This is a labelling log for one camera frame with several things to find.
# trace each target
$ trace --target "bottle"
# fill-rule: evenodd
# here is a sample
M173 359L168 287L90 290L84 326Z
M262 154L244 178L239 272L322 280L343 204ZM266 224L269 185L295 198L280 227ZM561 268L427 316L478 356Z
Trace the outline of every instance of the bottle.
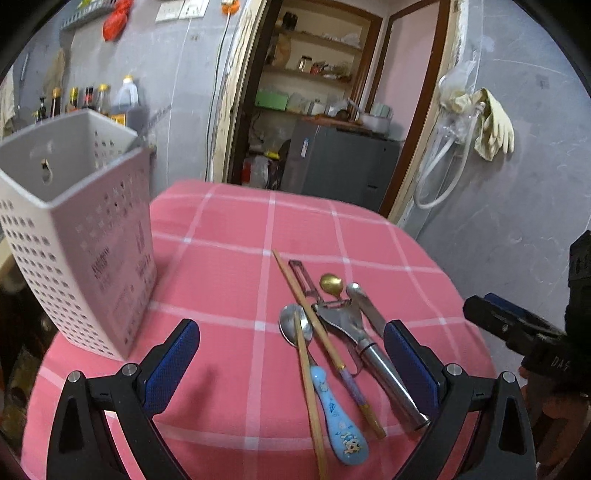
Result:
M51 97L49 118L54 118L61 113L61 88L54 88Z
M84 104L82 108L95 109L95 89L94 87L87 87L84 92Z
M66 112L74 112L78 110L78 94L80 90L78 87L74 87L70 90L70 103L66 105Z
M96 111L109 116L109 89L110 85L101 83L99 85L99 94L96 97Z
M111 118L118 124L141 132L147 122L148 111L139 105L138 88L134 78L127 75L111 106Z
M37 122L47 118L47 107L45 106L45 97L39 98L39 110L37 110Z

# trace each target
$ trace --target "refrigerator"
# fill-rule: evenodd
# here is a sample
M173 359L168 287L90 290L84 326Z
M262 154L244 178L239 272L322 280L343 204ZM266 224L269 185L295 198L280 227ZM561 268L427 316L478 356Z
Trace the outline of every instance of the refrigerator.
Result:
M400 149L397 141L299 120L291 137L281 190L377 212Z

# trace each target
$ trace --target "soy sauce bottle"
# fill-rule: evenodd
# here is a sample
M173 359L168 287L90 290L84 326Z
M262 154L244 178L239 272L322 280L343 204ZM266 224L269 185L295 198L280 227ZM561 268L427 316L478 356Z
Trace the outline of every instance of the soy sauce bottle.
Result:
M94 87L87 87L84 92L84 104L82 108L90 108L91 110L95 109L95 88Z

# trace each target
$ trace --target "towel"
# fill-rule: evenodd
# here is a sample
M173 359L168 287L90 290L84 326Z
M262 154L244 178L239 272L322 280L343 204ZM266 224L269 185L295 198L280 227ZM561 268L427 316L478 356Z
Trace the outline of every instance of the towel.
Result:
M13 73L14 66L0 84L0 140L12 133L12 119L16 115Z
M53 89L61 88L66 71L66 52L60 48L53 58L50 67L47 69L45 79L43 80L43 94L51 102Z

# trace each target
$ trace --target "pink wall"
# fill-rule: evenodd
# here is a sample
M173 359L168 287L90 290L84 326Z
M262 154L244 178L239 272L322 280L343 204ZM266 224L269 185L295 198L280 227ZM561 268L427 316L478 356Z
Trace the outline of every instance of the pink wall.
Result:
M395 140L405 140L408 135L431 55L438 11L439 3L431 4L392 25L375 102L392 108L390 137Z

